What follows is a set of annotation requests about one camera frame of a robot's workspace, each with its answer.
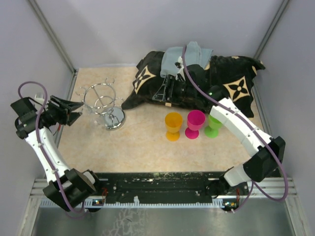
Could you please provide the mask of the clear wine glass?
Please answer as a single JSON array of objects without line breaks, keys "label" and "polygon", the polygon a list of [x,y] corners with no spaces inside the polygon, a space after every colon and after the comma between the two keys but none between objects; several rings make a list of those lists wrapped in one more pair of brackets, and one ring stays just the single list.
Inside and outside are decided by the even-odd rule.
[{"label": "clear wine glass", "polygon": [[90,107],[83,106],[81,109],[81,117],[89,124],[91,127],[101,127],[103,125],[100,115],[97,115]]}]

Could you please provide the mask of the orange wine glass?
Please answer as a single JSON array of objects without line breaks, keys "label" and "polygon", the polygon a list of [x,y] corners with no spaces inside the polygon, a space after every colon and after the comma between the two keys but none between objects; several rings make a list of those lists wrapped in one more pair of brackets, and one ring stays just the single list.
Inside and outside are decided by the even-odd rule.
[{"label": "orange wine glass", "polygon": [[180,129],[182,127],[183,118],[177,112],[171,112],[165,116],[166,138],[171,142],[175,142],[180,138]]}]

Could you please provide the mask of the pink wine glass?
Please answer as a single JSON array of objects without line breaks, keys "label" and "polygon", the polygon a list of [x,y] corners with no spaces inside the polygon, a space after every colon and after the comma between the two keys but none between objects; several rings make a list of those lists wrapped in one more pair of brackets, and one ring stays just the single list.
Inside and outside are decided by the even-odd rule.
[{"label": "pink wine glass", "polygon": [[205,114],[200,110],[193,110],[187,116],[187,128],[185,135],[189,139],[196,139],[199,136],[199,130],[205,123]]}]

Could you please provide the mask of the green wine glass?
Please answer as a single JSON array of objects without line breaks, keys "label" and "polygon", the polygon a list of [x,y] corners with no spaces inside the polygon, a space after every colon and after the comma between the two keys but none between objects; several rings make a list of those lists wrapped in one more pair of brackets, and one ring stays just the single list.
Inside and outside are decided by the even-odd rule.
[{"label": "green wine glass", "polygon": [[215,138],[219,134],[219,129],[222,127],[222,123],[214,118],[213,116],[208,116],[208,126],[205,127],[204,133],[208,138]]}]

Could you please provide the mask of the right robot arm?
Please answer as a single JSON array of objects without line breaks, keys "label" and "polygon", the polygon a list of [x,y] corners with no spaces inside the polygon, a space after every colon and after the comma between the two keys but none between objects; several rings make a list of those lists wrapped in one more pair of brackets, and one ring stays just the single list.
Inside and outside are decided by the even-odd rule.
[{"label": "right robot arm", "polygon": [[174,76],[166,76],[152,100],[174,105],[182,101],[192,103],[197,100],[199,93],[209,101],[209,118],[215,119],[232,132],[250,156],[248,161],[228,169],[220,176],[212,186],[213,194],[223,192],[229,195],[243,182],[251,181],[252,185],[257,185],[275,169],[284,171],[282,161],[285,141],[281,137],[273,138],[261,131],[235,106],[223,89],[212,86],[206,93],[191,76],[188,79],[189,83],[177,81]]}]

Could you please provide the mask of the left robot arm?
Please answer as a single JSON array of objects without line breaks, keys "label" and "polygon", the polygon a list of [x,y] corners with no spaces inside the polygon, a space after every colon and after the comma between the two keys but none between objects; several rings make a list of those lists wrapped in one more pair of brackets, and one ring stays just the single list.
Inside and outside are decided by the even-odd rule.
[{"label": "left robot arm", "polygon": [[18,115],[17,136],[33,148],[45,171],[48,186],[43,193],[48,199],[69,212],[102,191],[102,182],[93,171],[80,172],[66,164],[49,129],[55,124],[71,126],[81,116],[77,109],[83,106],[82,102],[51,96],[47,108],[39,112],[33,99],[25,97],[10,106]]}]

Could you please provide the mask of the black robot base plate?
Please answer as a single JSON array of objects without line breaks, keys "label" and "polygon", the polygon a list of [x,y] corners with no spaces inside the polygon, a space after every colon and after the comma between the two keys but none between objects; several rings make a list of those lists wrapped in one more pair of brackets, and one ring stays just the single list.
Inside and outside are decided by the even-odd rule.
[{"label": "black robot base plate", "polygon": [[108,204],[133,203],[211,203],[220,196],[245,196],[248,184],[235,187],[221,183],[222,172],[98,173],[95,196]]}]

